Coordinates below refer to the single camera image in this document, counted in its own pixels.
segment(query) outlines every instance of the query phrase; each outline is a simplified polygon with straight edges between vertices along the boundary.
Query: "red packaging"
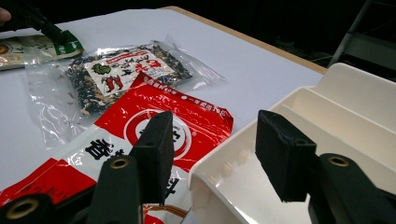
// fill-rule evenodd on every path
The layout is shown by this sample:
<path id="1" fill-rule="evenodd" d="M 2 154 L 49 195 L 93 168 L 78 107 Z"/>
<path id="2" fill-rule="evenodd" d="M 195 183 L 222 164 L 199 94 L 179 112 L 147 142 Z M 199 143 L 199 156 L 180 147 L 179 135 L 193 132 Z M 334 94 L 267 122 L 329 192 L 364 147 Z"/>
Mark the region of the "red packaging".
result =
<path id="1" fill-rule="evenodd" d="M 165 204 L 180 211 L 191 207 L 188 172 L 204 155 L 226 140 L 233 117 L 221 107 L 191 97 L 140 73 L 131 88 L 88 130 L 19 183 L 0 191 L 0 204 L 31 193 L 48 193 L 54 203 L 93 186 L 102 163 L 127 155 L 159 112 L 174 114 L 175 158 Z M 145 223 L 180 223 L 182 216 L 146 205 Z"/>

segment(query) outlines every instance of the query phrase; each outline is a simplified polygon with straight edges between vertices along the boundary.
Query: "snack bag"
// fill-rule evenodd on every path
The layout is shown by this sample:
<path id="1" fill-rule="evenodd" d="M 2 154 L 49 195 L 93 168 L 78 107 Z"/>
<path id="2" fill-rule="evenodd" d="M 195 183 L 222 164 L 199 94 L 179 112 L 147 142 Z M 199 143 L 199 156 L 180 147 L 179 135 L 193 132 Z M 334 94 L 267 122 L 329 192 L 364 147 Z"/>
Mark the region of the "snack bag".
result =
<path id="1" fill-rule="evenodd" d="M 0 204 L 39 192 L 48 193 L 53 203 L 59 203 L 92 187 L 102 163 L 134 150 L 149 119 L 163 111 L 174 115 L 175 158 L 165 200 L 165 207 L 173 210 L 167 212 L 170 209 L 145 204 L 145 223 L 180 223 L 191 208 L 188 173 L 198 160 L 231 135 L 233 117 L 224 108 L 176 91 L 144 73 L 89 129 L 67 144 L 62 155 L 0 191 Z"/>
<path id="2" fill-rule="evenodd" d="M 144 72 L 173 89 L 204 86 L 220 77 L 190 55 L 162 41 L 118 49 L 101 49 L 74 60 L 67 69 L 78 95 L 81 112 L 104 112 Z"/>
<path id="3" fill-rule="evenodd" d="M 70 31 L 65 30 L 67 41 L 63 45 L 53 43 L 45 35 L 23 35 L 0 39 L 0 70 L 24 67 L 27 64 L 25 51 L 40 51 L 43 60 L 59 60 L 80 55 L 84 48 Z"/>

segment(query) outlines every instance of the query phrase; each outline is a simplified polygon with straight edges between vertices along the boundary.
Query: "white plastic container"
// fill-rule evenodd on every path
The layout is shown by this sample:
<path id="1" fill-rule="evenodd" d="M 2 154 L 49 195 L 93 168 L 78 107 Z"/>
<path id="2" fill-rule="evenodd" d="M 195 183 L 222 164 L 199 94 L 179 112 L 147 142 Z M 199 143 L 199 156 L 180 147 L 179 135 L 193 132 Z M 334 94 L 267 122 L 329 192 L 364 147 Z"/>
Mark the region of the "white plastic container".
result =
<path id="1" fill-rule="evenodd" d="M 380 189 L 396 194 L 396 83 L 343 63 L 318 85 L 270 108 L 317 143 L 317 155 L 355 161 Z M 199 223 L 311 223 L 305 203 L 282 203 L 255 155 L 257 120 L 197 162 L 189 176 Z"/>

